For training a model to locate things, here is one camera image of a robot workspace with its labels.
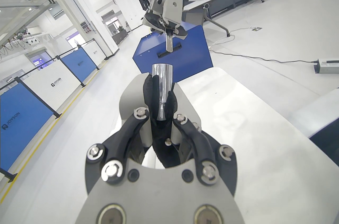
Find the metal rod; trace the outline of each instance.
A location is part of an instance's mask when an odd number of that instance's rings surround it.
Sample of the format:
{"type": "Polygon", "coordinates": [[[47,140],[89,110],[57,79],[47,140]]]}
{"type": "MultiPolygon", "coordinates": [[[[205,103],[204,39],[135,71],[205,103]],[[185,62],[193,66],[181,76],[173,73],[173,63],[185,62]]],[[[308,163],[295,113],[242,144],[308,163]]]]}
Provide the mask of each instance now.
{"type": "Polygon", "coordinates": [[[72,73],[72,75],[74,75],[74,76],[76,77],[77,80],[79,80],[79,82],[80,82],[80,84],[81,84],[82,87],[85,87],[85,86],[86,86],[86,85],[84,85],[84,84],[82,83],[82,81],[75,75],[75,73],[73,73],[72,70],[65,64],[65,62],[60,58],[60,55],[57,55],[56,58],[57,58],[58,60],[60,60],[60,61],[64,64],[64,66],[72,73]]]}
{"type": "Polygon", "coordinates": [[[19,77],[14,78],[18,83],[21,83],[35,98],[37,98],[45,107],[47,107],[51,112],[53,112],[56,118],[59,118],[61,114],[58,114],[54,109],[52,109],[43,99],[41,99],[32,89],[30,89],[19,77]]]}
{"type": "Polygon", "coordinates": [[[0,90],[3,90],[5,87],[7,87],[8,85],[11,85],[13,82],[15,82],[15,80],[12,80],[11,82],[7,83],[5,86],[2,86],[0,90]]]}
{"type": "Polygon", "coordinates": [[[86,53],[86,55],[88,56],[88,58],[92,61],[92,63],[95,65],[95,68],[97,69],[97,70],[100,70],[99,68],[98,68],[98,66],[96,65],[96,63],[94,63],[94,61],[92,60],[92,58],[87,54],[87,52],[86,52],[86,50],[84,50],[85,51],[85,53],[86,53]]]}
{"type": "Polygon", "coordinates": [[[8,183],[12,182],[14,180],[14,178],[17,176],[17,173],[11,174],[11,173],[5,171],[2,168],[0,168],[0,173],[4,174],[5,177],[9,179],[8,183]]]}
{"type": "Polygon", "coordinates": [[[172,90],[173,84],[173,66],[170,64],[153,64],[152,77],[157,77],[159,84],[159,112],[157,120],[164,121],[166,120],[165,103],[168,92],[172,90]]]}
{"type": "Polygon", "coordinates": [[[31,73],[32,71],[36,70],[37,68],[40,68],[40,67],[43,66],[44,64],[47,64],[47,63],[53,61],[54,59],[56,59],[56,57],[50,59],[49,61],[47,61],[47,62],[45,62],[45,63],[43,63],[43,64],[41,64],[41,65],[39,65],[39,66],[37,66],[37,67],[35,67],[34,69],[31,69],[31,70],[28,71],[27,73],[24,73],[23,75],[19,76],[19,78],[22,78],[22,77],[24,77],[25,75],[28,75],[28,74],[31,73]]]}
{"type": "Polygon", "coordinates": [[[228,31],[228,29],[226,27],[224,27],[223,25],[220,25],[219,23],[213,21],[212,19],[207,17],[207,8],[204,8],[204,17],[207,21],[213,23],[214,25],[217,25],[218,27],[220,27],[221,29],[224,29],[227,33],[227,36],[230,37],[230,32],[228,31]]]}
{"type": "Polygon", "coordinates": [[[173,36],[166,34],[166,51],[173,52],[173,36]]]}

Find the sign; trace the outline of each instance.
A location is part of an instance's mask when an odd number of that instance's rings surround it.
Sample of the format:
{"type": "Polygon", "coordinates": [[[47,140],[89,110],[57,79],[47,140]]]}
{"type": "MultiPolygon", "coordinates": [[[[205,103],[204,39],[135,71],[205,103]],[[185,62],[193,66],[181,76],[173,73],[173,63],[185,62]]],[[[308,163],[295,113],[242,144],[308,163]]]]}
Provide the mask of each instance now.
{"type": "Polygon", "coordinates": [[[35,71],[23,82],[54,110],[57,110],[80,85],[79,80],[60,60],[43,70],[35,71]]]}

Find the barrier post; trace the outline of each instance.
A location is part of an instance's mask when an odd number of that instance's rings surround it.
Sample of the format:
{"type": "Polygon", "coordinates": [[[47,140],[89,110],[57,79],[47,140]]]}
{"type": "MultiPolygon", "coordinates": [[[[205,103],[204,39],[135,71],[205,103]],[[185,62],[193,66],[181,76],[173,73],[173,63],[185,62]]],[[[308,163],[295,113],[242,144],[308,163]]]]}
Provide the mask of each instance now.
{"type": "Polygon", "coordinates": [[[43,99],[41,99],[32,89],[30,89],[21,79],[20,77],[15,77],[14,80],[17,83],[21,83],[22,86],[24,86],[31,94],[33,94],[33,96],[35,98],[37,98],[42,104],[45,105],[45,107],[47,107],[51,112],[53,112],[54,116],[56,118],[59,118],[61,116],[61,114],[58,114],[54,109],[52,109],[43,99]]]}
{"type": "Polygon", "coordinates": [[[95,68],[96,68],[97,70],[100,70],[100,69],[98,68],[98,66],[96,65],[96,63],[94,63],[94,61],[92,60],[92,58],[87,54],[86,50],[83,49],[83,51],[85,51],[85,53],[86,53],[86,55],[88,56],[88,58],[93,62],[93,64],[95,65],[95,68]]]}
{"type": "Polygon", "coordinates": [[[2,174],[4,174],[6,178],[9,179],[8,183],[12,182],[12,181],[15,179],[15,177],[17,176],[17,173],[11,174],[11,173],[5,171],[5,170],[2,169],[2,168],[0,168],[0,172],[1,172],[2,174]]]}
{"type": "Polygon", "coordinates": [[[56,58],[57,58],[58,60],[60,60],[60,61],[64,64],[64,66],[72,73],[72,75],[74,75],[74,76],[76,77],[77,80],[80,81],[80,84],[81,84],[82,87],[85,87],[85,86],[86,86],[86,85],[83,84],[82,81],[81,81],[81,80],[80,80],[80,79],[72,72],[72,70],[65,64],[65,62],[60,58],[60,55],[57,55],[56,58]]]}

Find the blue box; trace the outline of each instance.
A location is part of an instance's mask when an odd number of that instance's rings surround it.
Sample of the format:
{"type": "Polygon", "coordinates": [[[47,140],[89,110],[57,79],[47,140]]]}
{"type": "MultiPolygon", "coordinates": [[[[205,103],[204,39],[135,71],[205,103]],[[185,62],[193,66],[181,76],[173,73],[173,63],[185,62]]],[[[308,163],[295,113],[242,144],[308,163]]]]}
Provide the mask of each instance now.
{"type": "Polygon", "coordinates": [[[184,40],[173,37],[173,47],[179,43],[182,47],[161,58],[158,57],[158,53],[166,52],[166,34],[151,33],[140,40],[133,60],[141,73],[151,73],[153,64],[171,64],[173,81],[179,82],[213,67],[202,26],[186,22],[182,22],[181,25],[188,35],[184,40]]]}

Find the metal washer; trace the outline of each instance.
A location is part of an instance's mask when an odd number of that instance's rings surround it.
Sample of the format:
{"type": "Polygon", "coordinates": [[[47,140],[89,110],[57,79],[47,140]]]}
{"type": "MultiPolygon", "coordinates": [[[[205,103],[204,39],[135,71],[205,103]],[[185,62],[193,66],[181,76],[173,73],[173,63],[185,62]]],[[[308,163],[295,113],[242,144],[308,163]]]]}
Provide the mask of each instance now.
{"type": "Polygon", "coordinates": [[[104,153],[104,150],[103,149],[99,149],[99,152],[98,152],[98,155],[97,156],[93,156],[91,154],[91,150],[95,147],[98,147],[97,144],[93,144],[87,151],[87,158],[91,161],[95,161],[95,160],[98,160],[102,154],[104,153]]]}

